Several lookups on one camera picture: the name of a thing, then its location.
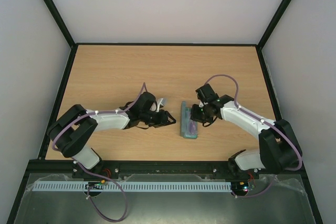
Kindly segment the pink sunglasses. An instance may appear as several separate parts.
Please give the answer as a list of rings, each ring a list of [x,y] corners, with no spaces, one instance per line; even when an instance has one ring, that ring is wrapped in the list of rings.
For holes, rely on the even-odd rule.
[[[189,120],[186,126],[185,135],[190,138],[197,138],[197,123],[193,120]]]

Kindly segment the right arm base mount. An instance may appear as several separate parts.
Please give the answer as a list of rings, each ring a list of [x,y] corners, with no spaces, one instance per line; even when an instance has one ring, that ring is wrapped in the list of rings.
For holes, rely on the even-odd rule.
[[[212,170],[214,179],[224,179],[227,181],[259,179],[259,175],[253,170],[241,170],[237,165],[229,161],[214,162]]]

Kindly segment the grey glasses case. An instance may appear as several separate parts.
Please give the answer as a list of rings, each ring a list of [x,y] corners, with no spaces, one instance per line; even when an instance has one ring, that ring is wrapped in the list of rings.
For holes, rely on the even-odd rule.
[[[191,107],[188,107],[185,101],[181,103],[181,118],[180,118],[180,136],[186,139],[197,139],[190,138],[185,135],[187,123],[191,120]]]

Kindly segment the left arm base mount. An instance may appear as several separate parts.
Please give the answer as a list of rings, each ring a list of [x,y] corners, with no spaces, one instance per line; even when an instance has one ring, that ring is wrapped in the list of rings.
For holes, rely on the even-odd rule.
[[[92,169],[87,169],[86,172],[78,163],[72,164],[72,178],[81,178],[84,180],[94,179],[118,179],[120,165],[113,161],[100,161]]]

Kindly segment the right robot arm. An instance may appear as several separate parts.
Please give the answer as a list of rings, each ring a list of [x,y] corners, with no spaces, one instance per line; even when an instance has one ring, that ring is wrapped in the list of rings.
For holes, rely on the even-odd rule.
[[[193,104],[191,119],[204,127],[224,120],[240,127],[258,141],[255,150],[242,150],[229,158],[229,172],[242,177],[247,170],[264,169],[272,174],[302,167],[302,151],[290,123],[264,118],[241,106],[235,98],[219,96],[210,84],[196,89],[199,104]]]

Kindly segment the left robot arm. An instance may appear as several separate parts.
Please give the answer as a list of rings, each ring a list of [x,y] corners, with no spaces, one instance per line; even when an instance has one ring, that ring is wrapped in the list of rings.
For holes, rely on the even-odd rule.
[[[165,99],[157,99],[149,92],[143,92],[134,101],[110,111],[86,110],[82,105],[73,105],[47,130],[52,148],[71,158],[85,169],[91,170],[101,157],[88,145],[91,135],[97,131],[127,130],[144,123],[148,129],[169,126],[176,123],[169,111],[164,110]]]

